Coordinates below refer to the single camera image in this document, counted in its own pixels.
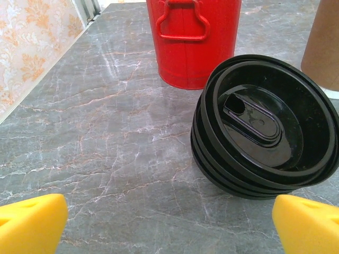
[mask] brown cardboard tube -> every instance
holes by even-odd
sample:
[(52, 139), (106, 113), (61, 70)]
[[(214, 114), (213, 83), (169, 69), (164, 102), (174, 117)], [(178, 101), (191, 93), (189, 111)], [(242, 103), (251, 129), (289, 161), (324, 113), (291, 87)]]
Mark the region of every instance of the brown cardboard tube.
[(319, 86), (339, 91), (339, 0), (321, 0), (301, 70)]

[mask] stacked lid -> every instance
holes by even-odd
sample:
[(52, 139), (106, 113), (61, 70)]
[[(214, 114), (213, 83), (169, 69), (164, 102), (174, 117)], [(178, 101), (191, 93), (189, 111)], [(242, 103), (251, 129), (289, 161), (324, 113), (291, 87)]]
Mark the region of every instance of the stacked lid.
[(243, 55), (211, 74), (191, 147), (221, 189), (269, 199), (330, 177), (339, 162), (338, 133), (336, 110), (306, 75), (274, 58)]

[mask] marble surface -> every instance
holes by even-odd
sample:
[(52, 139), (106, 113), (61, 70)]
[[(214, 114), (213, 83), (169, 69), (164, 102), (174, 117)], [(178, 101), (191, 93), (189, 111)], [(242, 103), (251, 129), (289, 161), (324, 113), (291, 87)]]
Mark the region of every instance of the marble surface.
[[(317, 4), (244, 0), (236, 54), (299, 67)], [(200, 93), (159, 78), (144, 3), (110, 5), (0, 125), (0, 205), (64, 194), (57, 254), (283, 254), (273, 201), (224, 193), (195, 165)], [(339, 205), (338, 181), (294, 194)]]

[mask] bucket handle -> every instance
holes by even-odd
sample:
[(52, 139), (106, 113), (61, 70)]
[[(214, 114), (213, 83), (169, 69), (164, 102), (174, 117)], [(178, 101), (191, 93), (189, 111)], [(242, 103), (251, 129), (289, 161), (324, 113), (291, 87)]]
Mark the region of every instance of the bucket handle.
[[(182, 36), (182, 35), (167, 35), (161, 33), (161, 23), (167, 18), (169, 12), (170, 12), (170, 5), (171, 4), (194, 4), (194, 10), (195, 15), (197, 19), (203, 23), (205, 27), (205, 34), (204, 35), (198, 35), (198, 36)], [(166, 0), (165, 6), (164, 6), (164, 14), (158, 18), (156, 24), (155, 24), (156, 31), (158, 35), (163, 39), (169, 39), (169, 40), (177, 40), (177, 41), (203, 41), (207, 38), (207, 36), (210, 33), (211, 25), (208, 22), (208, 20), (201, 16), (200, 14), (200, 4), (198, 0)]]

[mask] red metal bucket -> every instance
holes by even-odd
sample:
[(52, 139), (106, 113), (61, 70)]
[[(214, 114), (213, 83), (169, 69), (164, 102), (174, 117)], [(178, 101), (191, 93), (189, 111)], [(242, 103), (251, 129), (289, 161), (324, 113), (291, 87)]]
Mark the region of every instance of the red metal bucket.
[(170, 85), (203, 89), (234, 55), (241, 0), (146, 0), (159, 74)]

